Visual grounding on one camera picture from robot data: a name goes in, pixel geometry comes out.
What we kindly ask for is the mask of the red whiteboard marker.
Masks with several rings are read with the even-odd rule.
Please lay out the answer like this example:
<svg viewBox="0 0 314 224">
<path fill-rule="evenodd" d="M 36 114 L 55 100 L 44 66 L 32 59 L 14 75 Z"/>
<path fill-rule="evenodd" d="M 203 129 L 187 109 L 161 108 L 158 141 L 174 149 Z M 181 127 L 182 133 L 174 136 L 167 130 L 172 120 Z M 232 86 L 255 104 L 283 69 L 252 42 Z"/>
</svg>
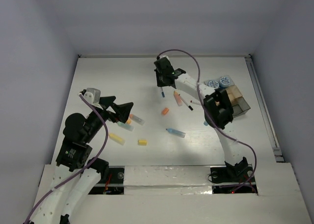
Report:
<svg viewBox="0 0 314 224">
<path fill-rule="evenodd" d="M 200 102 L 198 102 L 198 101 L 193 101 L 193 100 L 191 100 L 191 101 L 190 101 L 190 103 L 192 103 L 192 104 L 196 104 L 196 105 L 201 105 L 201 103 L 200 103 Z"/>
</svg>

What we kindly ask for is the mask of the black whiteboard marker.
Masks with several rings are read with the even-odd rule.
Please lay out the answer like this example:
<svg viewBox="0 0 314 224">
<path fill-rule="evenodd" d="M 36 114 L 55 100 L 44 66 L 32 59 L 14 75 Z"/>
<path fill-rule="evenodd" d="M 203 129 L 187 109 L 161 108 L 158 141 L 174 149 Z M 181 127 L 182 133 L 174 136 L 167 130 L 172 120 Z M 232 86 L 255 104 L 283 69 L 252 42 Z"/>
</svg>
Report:
<svg viewBox="0 0 314 224">
<path fill-rule="evenodd" d="M 180 97 L 181 101 L 182 101 L 191 111 L 194 110 L 194 109 L 192 108 L 192 106 L 181 96 L 181 94 L 179 94 L 179 97 Z"/>
</svg>

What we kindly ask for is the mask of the blue patterned tape roll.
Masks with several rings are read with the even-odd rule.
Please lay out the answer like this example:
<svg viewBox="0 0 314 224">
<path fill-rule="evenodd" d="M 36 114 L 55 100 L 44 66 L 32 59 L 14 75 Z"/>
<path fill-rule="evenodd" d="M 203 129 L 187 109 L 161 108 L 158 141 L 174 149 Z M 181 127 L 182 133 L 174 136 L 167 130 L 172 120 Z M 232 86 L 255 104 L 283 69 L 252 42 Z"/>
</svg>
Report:
<svg viewBox="0 0 314 224">
<path fill-rule="evenodd" d="M 209 81 L 207 82 L 207 86 L 209 86 L 209 87 L 211 87 L 211 88 L 214 88 L 214 89 L 219 89 L 220 84 L 219 84 L 218 81 L 212 79 L 212 80 L 209 80 Z"/>
</svg>

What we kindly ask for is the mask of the blue highlighter pen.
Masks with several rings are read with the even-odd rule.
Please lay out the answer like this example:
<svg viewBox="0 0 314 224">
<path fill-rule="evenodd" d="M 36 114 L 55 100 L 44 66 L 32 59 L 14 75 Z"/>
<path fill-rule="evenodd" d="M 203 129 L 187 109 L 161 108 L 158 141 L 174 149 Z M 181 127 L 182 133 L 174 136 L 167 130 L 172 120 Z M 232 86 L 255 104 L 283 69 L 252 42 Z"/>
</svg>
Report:
<svg viewBox="0 0 314 224">
<path fill-rule="evenodd" d="M 167 128 L 166 131 L 172 135 L 175 135 L 175 136 L 178 136 L 180 138 L 185 138 L 185 133 L 182 132 L 182 131 L 179 131 L 179 130 L 176 130 L 176 129 L 173 129 L 173 128 Z"/>
</svg>

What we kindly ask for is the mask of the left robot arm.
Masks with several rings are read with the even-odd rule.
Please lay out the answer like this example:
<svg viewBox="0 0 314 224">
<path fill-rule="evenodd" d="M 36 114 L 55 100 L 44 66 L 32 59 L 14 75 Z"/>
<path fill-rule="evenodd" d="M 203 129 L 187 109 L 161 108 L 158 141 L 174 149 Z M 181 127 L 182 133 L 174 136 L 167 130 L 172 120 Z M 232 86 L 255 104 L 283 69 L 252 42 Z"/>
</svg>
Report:
<svg viewBox="0 0 314 224">
<path fill-rule="evenodd" d="M 125 123 L 133 102 L 115 104 L 115 96 L 101 97 L 100 92 L 92 88 L 81 91 L 79 97 L 92 111 L 87 117 L 80 113 L 67 117 L 50 189 L 34 205 L 26 224 L 72 223 L 92 188 L 98 182 L 109 180 L 109 164 L 99 158 L 105 146 L 90 157 L 92 147 L 89 143 L 101 128 L 105 129 L 107 141 L 106 121 Z"/>
</svg>

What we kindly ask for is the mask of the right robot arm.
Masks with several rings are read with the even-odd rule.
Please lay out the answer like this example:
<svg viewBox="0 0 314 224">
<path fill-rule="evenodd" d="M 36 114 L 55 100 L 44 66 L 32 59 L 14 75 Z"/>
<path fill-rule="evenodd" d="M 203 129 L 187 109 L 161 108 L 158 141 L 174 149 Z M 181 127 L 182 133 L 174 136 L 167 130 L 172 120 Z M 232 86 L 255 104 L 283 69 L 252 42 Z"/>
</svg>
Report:
<svg viewBox="0 0 314 224">
<path fill-rule="evenodd" d="M 174 69 L 167 56 L 158 57 L 154 62 L 158 87 L 173 87 L 199 100 L 205 120 L 214 128 L 224 151 L 225 173 L 228 182 L 240 182 L 248 168 L 247 159 L 242 156 L 239 142 L 235 138 L 233 107 L 226 90 L 214 89 L 199 83 L 186 71 Z"/>
</svg>

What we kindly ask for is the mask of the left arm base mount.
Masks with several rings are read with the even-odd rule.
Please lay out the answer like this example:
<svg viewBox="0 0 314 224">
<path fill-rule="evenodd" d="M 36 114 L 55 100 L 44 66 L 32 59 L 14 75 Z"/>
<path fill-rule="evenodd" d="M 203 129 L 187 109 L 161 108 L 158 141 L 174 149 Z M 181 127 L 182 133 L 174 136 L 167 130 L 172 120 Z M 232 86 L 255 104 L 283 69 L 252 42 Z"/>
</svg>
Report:
<svg viewBox="0 0 314 224">
<path fill-rule="evenodd" d="M 89 195 L 123 195 L 125 167 L 109 167 L 106 178 L 102 178 Z"/>
</svg>

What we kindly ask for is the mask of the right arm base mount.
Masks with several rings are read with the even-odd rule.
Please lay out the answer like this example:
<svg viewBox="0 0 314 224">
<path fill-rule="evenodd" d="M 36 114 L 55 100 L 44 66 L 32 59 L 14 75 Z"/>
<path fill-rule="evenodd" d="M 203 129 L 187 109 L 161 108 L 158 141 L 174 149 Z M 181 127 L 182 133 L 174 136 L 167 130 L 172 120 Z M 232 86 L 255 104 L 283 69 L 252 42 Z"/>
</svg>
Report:
<svg viewBox="0 0 314 224">
<path fill-rule="evenodd" d="M 232 178 L 226 167 L 211 167 L 208 181 L 212 184 L 214 194 L 257 194 L 255 177 L 247 181 L 253 168 L 249 166 L 238 177 Z"/>
</svg>

